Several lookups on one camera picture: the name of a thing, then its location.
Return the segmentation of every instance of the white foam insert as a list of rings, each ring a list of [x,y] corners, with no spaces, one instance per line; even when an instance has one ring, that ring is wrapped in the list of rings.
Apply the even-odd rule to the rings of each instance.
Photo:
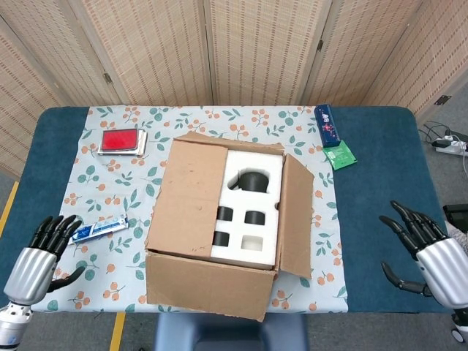
[[[268,176],[266,193],[231,190],[227,186],[232,180],[246,172],[260,172]],[[259,154],[245,151],[227,152],[226,168],[222,182],[219,206],[233,210],[232,221],[216,221],[216,231],[229,233],[228,246],[213,245],[211,259],[217,262],[242,265],[252,268],[271,269],[275,264],[276,241],[278,236],[278,210],[275,205],[281,194],[283,157],[281,155]],[[265,225],[245,223],[247,211],[265,214]],[[245,235],[262,238],[250,241]]]

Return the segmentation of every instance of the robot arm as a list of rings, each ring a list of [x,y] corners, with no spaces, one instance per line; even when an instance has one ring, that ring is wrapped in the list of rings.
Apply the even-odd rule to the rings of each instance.
[[[10,303],[0,309],[0,350],[16,350],[19,346],[32,317],[31,305],[46,293],[73,283],[84,271],[79,267],[67,278],[52,281],[69,238],[81,225],[81,221],[73,222],[75,217],[46,218],[18,256],[4,288]]]
[[[380,220],[397,234],[426,283],[404,281],[392,272],[386,262],[382,262],[385,276],[401,290],[433,296],[444,307],[453,309],[453,321],[458,331],[467,337],[468,256],[458,242],[446,236],[431,218],[396,201],[390,204],[399,213],[407,229],[386,216],[380,216]]]

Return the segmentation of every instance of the box flap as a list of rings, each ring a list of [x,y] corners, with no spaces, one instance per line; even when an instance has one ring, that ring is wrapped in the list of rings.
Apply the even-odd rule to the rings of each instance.
[[[221,146],[173,142],[147,249],[211,255],[226,157],[227,149]]]
[[[279,267],[311,278],[310,238],[314,176],[297,159],[286,155],[279,204],[278,233],[281,238]]]
[[[262,321],[274,274],[150,253],[146,257],[146,294],[148,303]]]
[[[260,152],[263,154],[282,155],[284,153],[284,147],[280,143],[270,145],[257,144],[250,143],[248,141],[224,139],[222,137],[207,137],[206,135],[196,132],[188,132],[185,135],[177,137],[175,140],[182,140],[190,143],[219,145],[227,147],[230,150]]]

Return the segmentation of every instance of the red card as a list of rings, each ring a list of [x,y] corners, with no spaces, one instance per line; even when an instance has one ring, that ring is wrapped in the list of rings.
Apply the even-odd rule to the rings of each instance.
[[[102,134],[103,151],[136,150],[138,129],[105,130]]]

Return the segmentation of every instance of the floor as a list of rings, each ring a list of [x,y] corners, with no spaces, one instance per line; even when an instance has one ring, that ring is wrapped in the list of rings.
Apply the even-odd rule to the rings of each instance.
[[[468,135],[468,86],[434,120]],[[468,203],[468,178],[461,158],[424,145],[440,205]],[[13,182],[0,173],[0,213]],[[115,314],[35,314],[19,350],[109,350]],[[466,350],[450,335],[448,314],[309,315],[311,350]],[[157,316],[127,314],[120,350],[151,350]]]

